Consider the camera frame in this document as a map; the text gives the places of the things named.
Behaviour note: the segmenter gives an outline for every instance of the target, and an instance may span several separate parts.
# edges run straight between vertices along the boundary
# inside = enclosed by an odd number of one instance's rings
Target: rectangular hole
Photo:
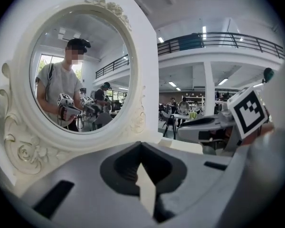
[[[33,207],[33,209],[40,215],[51,219],[73,187],[74,183],[70,181],[60,181]]]
[[[228,167],[227,165],[223,165],[223,164],[219,164],[219,163],[214,163],[214,162],[210,162],[210,161],[206,161],[204,163],[204,166],[208,166],[210,168],[213,168],[213,169],[217,169],[217,170],[220,170],[220,171],[224,171],[226,170],[226,168]]]

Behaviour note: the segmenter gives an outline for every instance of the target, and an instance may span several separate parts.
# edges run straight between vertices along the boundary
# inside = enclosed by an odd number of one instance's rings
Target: backpack strap
[[[50,85],[50,82],[53,77],[53,70],[54,70],[54,63],[51,63],[50,66],[48,67],[48,74],[47,74],[47,86],[46,86],[46,100],[48,100],[48,87]]]

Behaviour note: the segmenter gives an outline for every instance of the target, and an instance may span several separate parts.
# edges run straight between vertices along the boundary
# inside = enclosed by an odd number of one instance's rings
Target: railing
[[[101,69],[99,69],[96,72],[96,79],[101,77],[101,76],[103,76],[103,75],[105,75],[105,74],[107,74],[107,73],[109,73],[109,72],[117,70],[120,67],[125,66],[125,65],[129,65],[128,54],[120,57],[119,59],[115,60],[114,62],[108,64],[107,66],[104,66]]]
[[[269,53],[278,58],[285,59],[285,55],[283,54],[283,47],[268,40],[238,33],[194,33],[191,35],[166,40],[163,43],[157,44],[158,56],[177,51],[210,47],[248,48],[260,51],[262,53]],[[129,65],[128,55],[124,55],[98,70],[96,72],[96,79],[124,65]]]

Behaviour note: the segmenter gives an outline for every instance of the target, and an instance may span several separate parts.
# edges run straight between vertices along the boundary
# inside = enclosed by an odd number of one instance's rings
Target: ornate white mirror frame
[[[73,11],[94,14],[110,22],[123,37],[130,55],[131,90],[127,101],[110,125],[88,134],[67,132],[51,123],[36,104],[29,79],[30,58],[38,37],[54,20]],[[23,34],[13,60],[3,64],[2,72],[9,79],[9,85],[0,89],[6,97],[5,150],[21,173],[37,174],[50,165],[44,175],[76,155],[127,142],[133,134],[144,130],[143,87],[131,26],[115,3],[73,0],[46,10]]]

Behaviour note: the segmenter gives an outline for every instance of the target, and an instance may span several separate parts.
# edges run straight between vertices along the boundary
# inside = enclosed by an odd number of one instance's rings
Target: round mirror
[[[128,69],[128,75],[121,74]],[[130,84],[130,59],[105,19],[72,11],[47,26],[34,47],[30,84],[40,110],[66,131],[87,133],[111,123]]]

